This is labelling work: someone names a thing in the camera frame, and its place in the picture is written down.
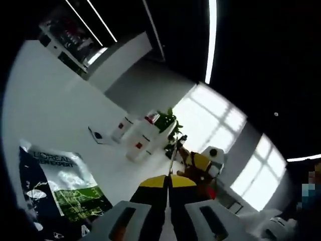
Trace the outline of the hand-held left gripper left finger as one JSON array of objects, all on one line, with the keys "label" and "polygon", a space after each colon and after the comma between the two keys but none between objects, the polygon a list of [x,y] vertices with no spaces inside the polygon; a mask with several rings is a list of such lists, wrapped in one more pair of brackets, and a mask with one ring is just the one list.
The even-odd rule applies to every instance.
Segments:
[{"label": "hand-held left gripper left finger", "polygon": [[84,240],[159,240],[167,197],[168,176],[144,180],[130,201],[120,201],[95,220]]}]

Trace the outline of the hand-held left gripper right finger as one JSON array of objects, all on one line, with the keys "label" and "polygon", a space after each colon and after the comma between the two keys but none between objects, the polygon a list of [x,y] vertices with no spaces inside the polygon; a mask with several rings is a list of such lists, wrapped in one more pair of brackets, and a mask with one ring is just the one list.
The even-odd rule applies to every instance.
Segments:
[{"label": "hand-held left gripper right finger", "polygon": [[198,196],[192,180],[169,176],[171,222],[177,240],[257,240],[218,201]]}]

